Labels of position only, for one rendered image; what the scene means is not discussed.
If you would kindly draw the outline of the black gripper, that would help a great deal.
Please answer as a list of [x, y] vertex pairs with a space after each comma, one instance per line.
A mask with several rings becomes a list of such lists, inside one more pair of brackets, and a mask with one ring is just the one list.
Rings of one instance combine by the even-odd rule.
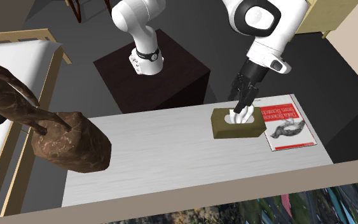
[[231, 92], [228, 96], [229, 101], [234, 101], [238, 97], [238, 103], [233, 110], [239, 114], [246, 106], [251, 106], [258, 95], [257, 84], [260, 83], [269, 71], [268, 67], [247, 59], [241, 67], [239, 73], [231, 84]]

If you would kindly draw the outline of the olive green tissue box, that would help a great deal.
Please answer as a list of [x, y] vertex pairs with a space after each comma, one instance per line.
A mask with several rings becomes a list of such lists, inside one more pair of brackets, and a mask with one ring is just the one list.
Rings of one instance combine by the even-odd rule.
[[214, 139], [259, 137], [266, 125], [259, 107], [254, 108], [251, 123], [228, 123], [226, 115], [230, 115], [233, 108], [214, 108], [211, 115], [211, 125]]

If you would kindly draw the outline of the white and red book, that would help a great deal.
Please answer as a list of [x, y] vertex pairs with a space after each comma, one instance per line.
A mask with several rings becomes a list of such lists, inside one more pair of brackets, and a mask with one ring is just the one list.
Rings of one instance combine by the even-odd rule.
[[264, 134], [272, 151], [317, 144], [291, 95], [258, 98], [253, 105], [263, 115]]

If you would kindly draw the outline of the dark robot stand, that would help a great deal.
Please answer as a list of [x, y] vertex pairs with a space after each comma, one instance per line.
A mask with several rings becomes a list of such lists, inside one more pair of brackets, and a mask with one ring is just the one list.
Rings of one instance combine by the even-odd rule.
[[162, 30], [156, 35], [164, 58], [163, 69], [156, 75], [135, 72], [128, 59], [133, 43], [93, 62], [122, 113], [204, 102], [210, 69]]

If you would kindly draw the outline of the white table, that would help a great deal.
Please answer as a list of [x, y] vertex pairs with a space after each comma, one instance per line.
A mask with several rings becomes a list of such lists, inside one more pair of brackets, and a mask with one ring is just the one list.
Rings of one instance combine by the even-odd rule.
[[175, 190], [331, 164], [310, 124], [293, 149], [274, 151], [267, 134], [214, 139], [215, 104], [102, 116], [92, 122], [112, 144], [109, 167], [68, 172], [63, 206]]

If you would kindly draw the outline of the pale yellow wooden cabinet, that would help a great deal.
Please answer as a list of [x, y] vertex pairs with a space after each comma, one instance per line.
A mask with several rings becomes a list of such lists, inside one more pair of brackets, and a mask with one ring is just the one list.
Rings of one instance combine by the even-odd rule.
[[308, 10], [296, 34], [321, 32], [324, 39], [358, 5], [358, 0], [306, 0]]

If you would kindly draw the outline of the brown marbled sculpture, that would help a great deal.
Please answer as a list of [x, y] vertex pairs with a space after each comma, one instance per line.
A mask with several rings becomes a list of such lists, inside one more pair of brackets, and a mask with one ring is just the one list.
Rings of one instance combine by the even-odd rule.
[[0, 115], [28, 126], [34, 154], [63, 169], [89, 173], [107, 169], [108, 137], [82, 113], [53, 113], [40, 108], [32, 91], [0, 66]]

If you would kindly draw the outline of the dark red wooden chair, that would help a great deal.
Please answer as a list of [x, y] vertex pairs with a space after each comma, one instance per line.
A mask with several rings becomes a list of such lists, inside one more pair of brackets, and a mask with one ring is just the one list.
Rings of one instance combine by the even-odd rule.
[[[112, 10], [111, 0], [103, 0], [103, 1], [106, 5], [108, 12], [111, 13], [111, 10]], [[81, 5], [79, 3], [79, 0], [64, 0], [64, 2], [66, 3], [66, 5], [68, 7], [70, 7], [72, 9], [77, 22], [81, 23], [82, 22]]]

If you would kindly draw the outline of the wooden bed with white mattress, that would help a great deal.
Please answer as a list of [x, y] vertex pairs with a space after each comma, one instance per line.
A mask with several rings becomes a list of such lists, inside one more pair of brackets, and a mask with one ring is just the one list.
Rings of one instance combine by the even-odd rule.
[[[37, 96], [41, 109], [48, 109], [62, 61], [71, 63], [48, 29], [0, 32], [0, 65], [7, 68]], [[0, 191], [3, 185], [22, 125], [0, 120]], [[35, 155], [31, 146], [33, 130], [25, 131], [24, 141], [1, 216], [21, 211]]]

